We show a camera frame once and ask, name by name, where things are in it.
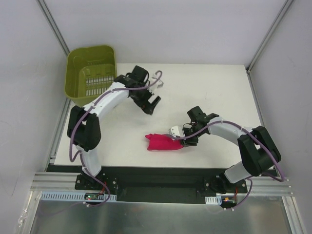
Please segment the pink t shirt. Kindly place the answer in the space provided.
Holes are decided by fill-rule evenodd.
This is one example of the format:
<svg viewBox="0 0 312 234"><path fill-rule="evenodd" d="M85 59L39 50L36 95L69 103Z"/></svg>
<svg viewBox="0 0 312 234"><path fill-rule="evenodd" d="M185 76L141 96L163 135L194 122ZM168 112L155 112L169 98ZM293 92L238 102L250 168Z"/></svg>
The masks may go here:
<svg viewBox="0 0 312 234"><path fill-rule="evenodd" d="M149 141L148 151L176 151L183 148L178 140L173 140L167 135L148 134L145 138Z"/></svg>

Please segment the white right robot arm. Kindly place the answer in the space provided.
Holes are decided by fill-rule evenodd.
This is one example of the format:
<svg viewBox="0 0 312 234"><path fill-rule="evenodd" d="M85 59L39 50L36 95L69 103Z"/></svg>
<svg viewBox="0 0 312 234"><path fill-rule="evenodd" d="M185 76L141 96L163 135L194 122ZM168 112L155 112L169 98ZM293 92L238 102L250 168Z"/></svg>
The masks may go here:
<svg viewBox="0 0 312 234"><path fill-rule="evenodd" d="M224 120L215 113L205 114L199 106L187 112L190 127L182 127L183 146L196 146L203 134L221 137L238 146L241 161L212 177L209 188L216 193L229 193L237 183L266 173L281 161L268 130L263 126L245 129L236 123Z"/></svg>

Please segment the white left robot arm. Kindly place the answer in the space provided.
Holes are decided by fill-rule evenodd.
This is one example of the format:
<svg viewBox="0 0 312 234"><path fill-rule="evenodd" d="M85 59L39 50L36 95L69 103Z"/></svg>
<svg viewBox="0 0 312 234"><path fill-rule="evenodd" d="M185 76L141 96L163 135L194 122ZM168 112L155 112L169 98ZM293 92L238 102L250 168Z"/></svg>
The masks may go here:
<svg viewBox="0 0 312 234"><path fill-rule="evenodd" d="M83 107L71 109L67 136L70 138L69 159L77 157L82 164L81 181L93 190L105 187L98 159L97 146L101 140L100 121L116 106L127 98L147 115L152 115L161 98L154 94L154 89L161 87L162 71L158 70L151 77L144 68L136 65L132 72L119 75L99 97Z"/></svg>

